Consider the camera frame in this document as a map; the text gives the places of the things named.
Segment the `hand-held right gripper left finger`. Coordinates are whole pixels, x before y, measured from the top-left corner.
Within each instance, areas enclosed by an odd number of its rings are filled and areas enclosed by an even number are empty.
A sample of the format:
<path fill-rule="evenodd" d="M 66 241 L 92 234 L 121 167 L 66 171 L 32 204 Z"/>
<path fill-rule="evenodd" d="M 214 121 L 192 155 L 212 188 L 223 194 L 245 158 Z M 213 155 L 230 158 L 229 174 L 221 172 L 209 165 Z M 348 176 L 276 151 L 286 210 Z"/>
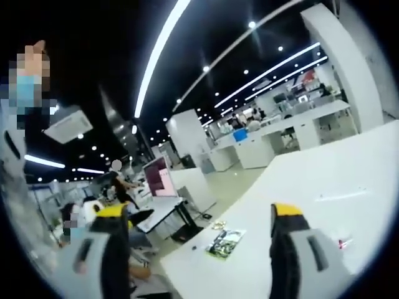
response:
<path fill-rule="evenodd" d="M 106 207 L 57 253 L 52 280 L 61 298 L 130 298 L 128 215 Z"/>

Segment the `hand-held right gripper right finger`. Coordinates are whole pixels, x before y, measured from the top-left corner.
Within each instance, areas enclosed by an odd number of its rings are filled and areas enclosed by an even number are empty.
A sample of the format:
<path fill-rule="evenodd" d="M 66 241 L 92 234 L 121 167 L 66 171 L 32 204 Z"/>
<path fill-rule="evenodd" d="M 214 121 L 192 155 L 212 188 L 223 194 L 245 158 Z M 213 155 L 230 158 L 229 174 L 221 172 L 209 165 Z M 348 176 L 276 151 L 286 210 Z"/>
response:
<path fill-rule="evenodd" d="M 290 204 L 271 204 L 269 255 L 270 298 L 340 298 L 353 281 L 338 242 Z"/>

